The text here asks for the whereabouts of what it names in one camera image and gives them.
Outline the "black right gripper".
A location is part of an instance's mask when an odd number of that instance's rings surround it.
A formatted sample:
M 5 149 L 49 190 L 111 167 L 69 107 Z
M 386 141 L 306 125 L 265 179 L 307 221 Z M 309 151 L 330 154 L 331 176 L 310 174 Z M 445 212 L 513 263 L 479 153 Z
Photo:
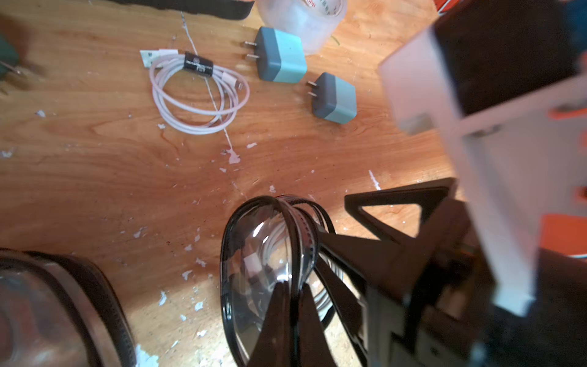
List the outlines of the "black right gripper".
M 363 296 L 339 298 L 358 355 L 377 366 L 584 366 L 586 263 L 541 249 L 528 312 L 499 307 L 489 249 L 456 189 L 450 177 L 349 194 L 345 210 L 372 238 L 321 235 Z

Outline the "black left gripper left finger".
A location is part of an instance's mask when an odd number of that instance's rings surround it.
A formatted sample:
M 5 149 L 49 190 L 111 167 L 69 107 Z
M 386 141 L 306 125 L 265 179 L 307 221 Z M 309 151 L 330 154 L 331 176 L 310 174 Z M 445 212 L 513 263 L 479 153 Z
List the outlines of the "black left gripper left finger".
M 290 303 L 289 284 L 277 283 L 248 367 L 291 366 Z

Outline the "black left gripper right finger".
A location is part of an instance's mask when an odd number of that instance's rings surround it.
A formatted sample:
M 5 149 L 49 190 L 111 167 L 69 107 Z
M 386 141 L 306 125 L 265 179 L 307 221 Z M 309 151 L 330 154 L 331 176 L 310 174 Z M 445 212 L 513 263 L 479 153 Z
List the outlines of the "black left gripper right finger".
M 297 334 L 299 366 L 336 366 L 308 284 L 304 284 L 300 293 Z

